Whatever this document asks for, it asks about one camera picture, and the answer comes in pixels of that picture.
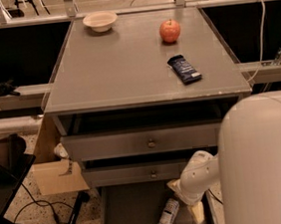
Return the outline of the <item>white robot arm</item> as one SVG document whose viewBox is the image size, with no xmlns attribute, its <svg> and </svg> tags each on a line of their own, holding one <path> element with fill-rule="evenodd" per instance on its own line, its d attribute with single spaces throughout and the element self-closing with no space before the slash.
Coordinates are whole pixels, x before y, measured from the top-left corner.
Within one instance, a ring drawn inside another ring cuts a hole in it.
<svg viewBox="0 0 281 224">
<path fill-rule="evenodd" d="M 231 108 L 217 151 L 194 154 L 169 188 L 193 207 L 219 182 L 225 224 L 281 224 L 281 91 L 245 98 Z"/>
</svg>

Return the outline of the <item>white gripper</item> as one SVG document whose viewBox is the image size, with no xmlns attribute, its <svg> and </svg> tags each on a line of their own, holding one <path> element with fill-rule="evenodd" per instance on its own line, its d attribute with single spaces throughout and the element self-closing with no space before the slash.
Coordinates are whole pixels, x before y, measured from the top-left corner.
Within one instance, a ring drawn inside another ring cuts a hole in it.
<svg viewBox="0 0 281 224">
<path fill-rule="evenodd" d="M 204 218 L 203 203 L 200 202 L 204 192 L 219 179 L 218 156 L 207 151 L 197 151 L 183 169 L 179 179 L 168 182 L 170 190 L 187 205 L 187 210 L 195 224 L 202 224 Z"/>
</svg>

